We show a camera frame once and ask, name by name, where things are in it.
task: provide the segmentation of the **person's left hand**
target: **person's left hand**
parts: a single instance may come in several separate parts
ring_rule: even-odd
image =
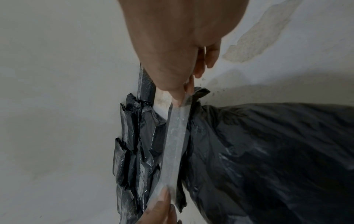
[[[147,208],[137,224],[176,224],[177,214],[174,205],[171,203],[171,195],[167,187],[163,188],[156,205]]]

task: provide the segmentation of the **damaged plaster patch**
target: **damaged plaster patch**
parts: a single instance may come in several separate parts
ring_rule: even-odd
[[[229,47],[223,59],[234,63],[245,62],[263,53],[277,41],[281,31],[290,22],[289,17],[302,1],[287,0],[269,7],[259,22],[243,34],[236,45]]]

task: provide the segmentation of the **white surface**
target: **white surface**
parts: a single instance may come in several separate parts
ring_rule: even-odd
[[[281,2],[251,0],[221,55]],[[217,106],[354,105],[353,41],[352,0],[304,0],[274,44],[243,63],[220,58],[197,85]],[[0,1],[1,224],[118,222],[114,138],[138,73],[115,0]],[[157,94],[162,115],[168,98]],[[202,223],[187,201],[181,219]]]

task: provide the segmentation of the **hand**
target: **hand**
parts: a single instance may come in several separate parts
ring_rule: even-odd
[[[177,214],[171,203],[171,195],[165,187],[162,189],[156,205],[150,210],[147,208],[137,224],[176,224]]]
[[[119,0],[140,62],[175,105],[194,92],[194,77],[214,66],[221,38],[240,22],[248,1]]]

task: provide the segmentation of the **crumpled black plastic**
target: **crumpled black plastic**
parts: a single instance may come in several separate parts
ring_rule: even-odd
[[[194,94],[178,181],[179,209],[185,206],[183,181],[208,223],[352,222],[353,107],[300,103],[201,106],[197,99],[208,92],[198,88]],[[127,105],[137,102],[127,98]],[[138,129],[128,128],[135,130],[129,132],[136,136],[132,138],[139,139],[136,149],[116,140],[125,151],[115,150],[117,189],[124,186],[131,195],[125,196],[125,203],[118,200],[118,212],[126,220],[134,216],[134,221],[122,223],[136,222],[146,206],[153,182],[157,182],[166,131],[165,120],[139,103],[140,107],[132,109],[140,117]],[[134,150],[139,159],[132,159]],[[132,161],[140,171],[129,177]],[[147,183],[141,185],[143,189],[138,181],[129,185],[129,178],[134,177]],[[117,190],[118,194],[127,193]]]

